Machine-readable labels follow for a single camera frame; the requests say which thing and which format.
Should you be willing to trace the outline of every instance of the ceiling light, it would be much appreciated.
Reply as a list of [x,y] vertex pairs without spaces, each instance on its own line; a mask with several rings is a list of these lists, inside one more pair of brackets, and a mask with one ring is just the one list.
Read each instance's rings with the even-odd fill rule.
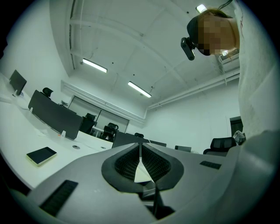
[[95,63],[93,63],[93,62],[91,62],[91,61],[89,61],[89,60],[86,60],[85,58],[83,59],[83,62],[86,63],[86,64],[88,64],[88,65],[90,65],[90,66],[93,66],[94,68],[99,69],[99,70],[102,71],[102,72],[107,73],[107,69],[106,69],[106,68],[104,68],[104,67],[102,67],[102,66],[100,66],[100,65],[98,65],[98,64],[95,64]]
[[228,54],[228,50],[222,51],[223,56],[226,56]]
[[206,7],[204,5],[199,5],[198,7],[196,7],[196,10],[199,12],[199,13],[202,13],[204,12],[206,9]]
[[143,95],[147,96],[148,98],[151,97],[150,94],[148,94],[145,90],[141,89],[139,86],[136,86],[134,83],[129,82],[128,85],[131,86],[132,88],[136,89],[137,91],[139,91]]

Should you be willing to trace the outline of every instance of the white shirt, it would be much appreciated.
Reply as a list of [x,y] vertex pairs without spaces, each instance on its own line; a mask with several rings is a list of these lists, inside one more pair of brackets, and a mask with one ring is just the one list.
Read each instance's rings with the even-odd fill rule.
[[248,139],[264,130],[280,129],[279,59],[256,16],[241,1],[233,3],[240,36],[238,99]]

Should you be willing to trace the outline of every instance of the tablet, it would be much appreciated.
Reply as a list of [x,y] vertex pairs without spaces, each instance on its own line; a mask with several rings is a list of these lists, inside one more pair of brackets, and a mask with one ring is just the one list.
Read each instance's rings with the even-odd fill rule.
[[27,153],[27,158],[36,166],[41,166],[46,163],[48,160],[56,156],[56,152],[49,147],[45,147],[39,150],[36,150],[31,153]]

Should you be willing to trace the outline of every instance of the neck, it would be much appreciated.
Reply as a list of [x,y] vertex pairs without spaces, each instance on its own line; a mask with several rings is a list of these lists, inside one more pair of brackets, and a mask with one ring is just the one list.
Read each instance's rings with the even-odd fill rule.
[[231,25],[231,29],[232,29],[232,31],[234,33],[234,37],[235,37],[234,47],[239,49],[239,47],[240,47],[240,37],[239,37],[239,30],[238,30],[238,25],[237,25],[236,19],[229,18],[228,21]]

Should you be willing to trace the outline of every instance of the black rubber pad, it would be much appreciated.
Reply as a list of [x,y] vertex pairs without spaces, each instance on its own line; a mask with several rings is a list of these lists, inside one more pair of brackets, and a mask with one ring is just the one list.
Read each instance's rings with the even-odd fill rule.
[[207,166],[207,167],[217,169],[217,170],[220,169],[220,167],[222,165],[222,164],[212,163],[212,162],[208,162],[208,161],[202,161],[200,164],[203,165],[203,166]]
[[64,181],[48,199],[40,206],[45,212],[52,216],[56,216],[63,204],[67,201],[71,193],[75,190],[77,182],[66,180]]

